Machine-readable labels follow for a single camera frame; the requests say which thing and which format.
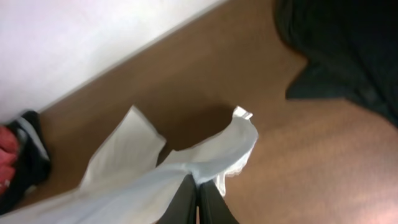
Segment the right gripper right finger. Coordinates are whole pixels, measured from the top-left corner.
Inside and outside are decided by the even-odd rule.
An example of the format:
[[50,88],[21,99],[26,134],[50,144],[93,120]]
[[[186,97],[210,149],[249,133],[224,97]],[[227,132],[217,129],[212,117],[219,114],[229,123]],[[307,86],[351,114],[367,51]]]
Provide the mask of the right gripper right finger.
[[200,224],[239,224],[212,180],[201,184],[199,195]]

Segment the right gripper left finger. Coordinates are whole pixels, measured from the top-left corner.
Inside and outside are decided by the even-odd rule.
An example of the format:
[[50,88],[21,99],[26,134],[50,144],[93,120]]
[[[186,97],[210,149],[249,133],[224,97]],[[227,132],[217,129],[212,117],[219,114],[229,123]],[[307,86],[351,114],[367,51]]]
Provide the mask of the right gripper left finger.
[[170,205],[157,224],[196,224],[197,187],[192,175],[186,175]]

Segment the white t-shirt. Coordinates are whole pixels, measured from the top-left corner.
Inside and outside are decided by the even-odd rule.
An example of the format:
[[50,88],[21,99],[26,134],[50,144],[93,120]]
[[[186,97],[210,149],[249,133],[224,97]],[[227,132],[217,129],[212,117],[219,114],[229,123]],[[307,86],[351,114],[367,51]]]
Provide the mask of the white t-shirt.
[[237,107],[224,130],[158,162],[166,140],[132,107],[90,159],[77,188],[5,214],[1,222],[154,223],[185,178],[195,187],[210,183],[224,197],[225,179],[242,171],[257,142],[251,116]]

